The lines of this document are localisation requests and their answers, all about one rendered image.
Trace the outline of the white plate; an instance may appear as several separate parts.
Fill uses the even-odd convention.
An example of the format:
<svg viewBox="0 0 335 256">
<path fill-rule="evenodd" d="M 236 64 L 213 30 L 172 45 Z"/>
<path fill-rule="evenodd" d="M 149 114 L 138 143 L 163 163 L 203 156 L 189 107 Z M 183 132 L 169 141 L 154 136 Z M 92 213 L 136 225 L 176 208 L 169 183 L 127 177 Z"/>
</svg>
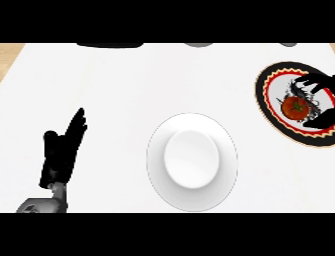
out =
<svg viewBox="0 0 335 256">
<path fill-rule="evenodd" d="M 154 131 L 146 150 L 154 190 L 179 210 L 203 212 L 226 199 L 238 176 L 232 137 L 208 116 L 182 113 Z"/>
</svg>

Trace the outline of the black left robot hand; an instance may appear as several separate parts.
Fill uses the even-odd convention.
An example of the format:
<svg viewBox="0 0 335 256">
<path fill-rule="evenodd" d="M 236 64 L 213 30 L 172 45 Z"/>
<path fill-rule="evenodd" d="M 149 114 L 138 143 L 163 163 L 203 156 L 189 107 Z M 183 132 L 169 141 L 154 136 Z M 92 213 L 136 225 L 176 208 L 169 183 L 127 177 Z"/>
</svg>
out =
<svg viewBox="0 0 335 256">
<path fill-rule="evenodd" d="M 70 181 L 86 130 L 84 109 L 80 108 L 65 133 L 59 135 L 52 130 L 45 132 L 45 163 L 39 183 L 39 186 L 45 189 L 56 182 L 67 184 Z"/>
</svg>

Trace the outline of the black flat object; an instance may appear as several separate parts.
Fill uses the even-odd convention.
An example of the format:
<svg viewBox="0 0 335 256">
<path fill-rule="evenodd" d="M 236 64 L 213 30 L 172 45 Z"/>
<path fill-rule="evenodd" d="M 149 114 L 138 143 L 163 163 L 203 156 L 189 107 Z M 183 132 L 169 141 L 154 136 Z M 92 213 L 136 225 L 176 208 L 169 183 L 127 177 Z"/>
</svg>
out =
<svg viewBox="0 0 335 256">
<path fill-rule="evenodd" d="M 77 43 L 78 46 L 108 49 L 138 48 L 143 43 Z"/>
</svg>

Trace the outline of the black patterned plate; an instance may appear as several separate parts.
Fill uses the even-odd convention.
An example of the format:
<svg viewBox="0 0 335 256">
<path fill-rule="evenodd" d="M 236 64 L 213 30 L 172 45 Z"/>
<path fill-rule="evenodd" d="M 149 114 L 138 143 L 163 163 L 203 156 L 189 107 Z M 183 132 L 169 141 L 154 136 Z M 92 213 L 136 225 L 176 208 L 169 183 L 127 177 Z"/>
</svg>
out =
<svg viewBox="0 0 335 256">
<path fill-rule="evenodd" d="M 327 129 L 304 126 L 328 109 L 335 108 L 335 96 L 328 89 L 312 93 L 313 86 L 304 86 L 297 79 L 310 74 L 322 74 L 312 66 L 298 62 L 272 64 L 256 80 L 256 98 L 260 110 L 270 124 L 294 141 L 315 147 L 335 145 L 335 124 Z M 300 120 L 290 120 L 281 111 L 287 97 L 300 97 L 309 105 L 309 115 Z"/>
</svg>

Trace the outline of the red tomato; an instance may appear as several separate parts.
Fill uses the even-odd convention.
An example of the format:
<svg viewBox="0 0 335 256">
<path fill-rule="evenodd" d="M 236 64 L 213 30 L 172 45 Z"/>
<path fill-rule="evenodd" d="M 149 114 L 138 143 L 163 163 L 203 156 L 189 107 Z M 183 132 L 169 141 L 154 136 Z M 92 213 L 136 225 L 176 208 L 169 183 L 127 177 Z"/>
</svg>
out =
<svg viewBox="0 0 335 256">
<path fill-rule="evenodd" d="M 300 97 L 287 97 L 281 105 L 281 111 L 290 120 L 303 120 L 309 115 L 306 100 Z"/>
</svg>

